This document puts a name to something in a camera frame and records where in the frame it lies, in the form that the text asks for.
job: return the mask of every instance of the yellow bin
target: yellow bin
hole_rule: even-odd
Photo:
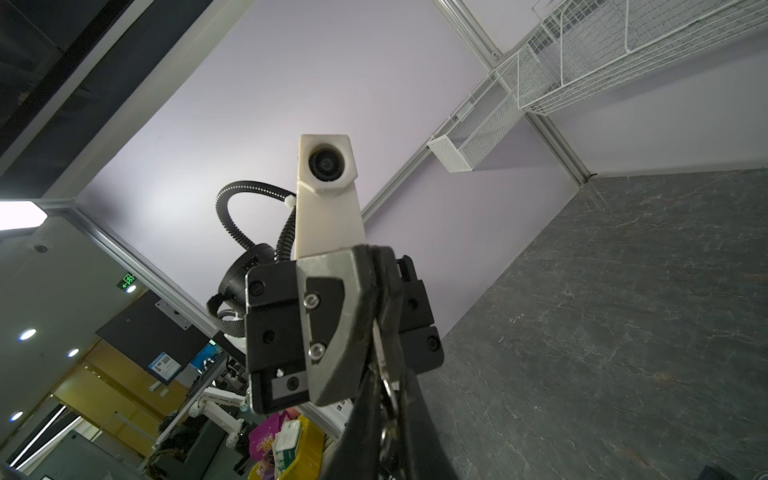
[[[301,437],[299,438],[299,448],[296,450],[296,459],[283,472],[280,480],[317,480],[320,477],[326,435],[304,415],[300,416],[299,420],[301,421]],[[255,478],[259,478],[259,475],[254,467],[248,475],[248,480]]]

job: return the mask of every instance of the exit sign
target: exit sign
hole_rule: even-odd
[[[131,275],[130,273],[126,273],[123,278],[120,279],[118,282],[118,288],[120,290],[126,290],[129,286],[133,285],[136,281],[136,277]]]

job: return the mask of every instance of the camera lens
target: camera lens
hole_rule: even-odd
[[[344,173],[344,160],[332,148],[322,148],[310,156],[310,170],[318,180],[334,181]]]

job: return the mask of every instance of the cable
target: cable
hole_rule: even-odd
[[[294,207],[283,231],[277,239],[275,246],[275,263],[290,262],[290,251],[293,249],[293,241],[296,239],[296,207]]]
[[[232,238],[235,239],[236,242],[240,244],[240,246],[246,250],[250,250],[251,248],[254,248],[256,244],[248,237],[246,237],[246,234],[240,231],[239,228],[237,228],[237,225],[232,221],[232,217],[230,216],[230,211],[227,208],[227,205],[230,201],[230,198],[235,194],[240,194],[243,192],[249,192],[252,194],[261,194],[265,195],[267,197],[272,197],[280,201],[285,201],[286,197],[289,196],[296,196],[296,194],[289,192],[288,190],[284,190],[280,187],[275,187],[274,185],[265,184],[262,182],[256,182],[252,180],[241,180],[237,182],[233,182],[224,188],[221,189],[219,194],[216,196],[216,214],[219,216],[219,220],[221,221],[221,224],[224,225],[224,228],[229,232],[229,234],[232,236]],[[293,227],[292,230],[295,230],[296,228],[296,216],[291,215],[293,217]],[[286,226],[283,228],[283,232],[286,232],[286,228],[288,228],[288,223],[286,223]]]
[[[235,312],[232,309],[228,309],[228,310],[221,310],[217,314],[217,317],[219,317],[219,320],[223,320],[225,316],[233,316],[233,317],[237,318],[237,312]]]

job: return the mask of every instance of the gray metal plate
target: gray metal plate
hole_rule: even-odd
[[[182,329],[186,330],[192,326],[192,323],[189,320],[185,319],[184,315],[179,313],[179,311],[176,310],[173,305],[166,302],[165,300],[160,300],[154,305],[157,308],[159,308],[162,313],[165,313],[166,315],[168,315],[168,318],[172,319]]]
[[[299,380],[299,387],[291,390],[288,388],[288,380],[297,378]],[[290,373],[281,377],[277,377],[272,380],[272,400],[282,399],[284,396],[294,395],[299,392],[305,392],[310,387],[310,384],[306,381],[306,370],[298,373]]]

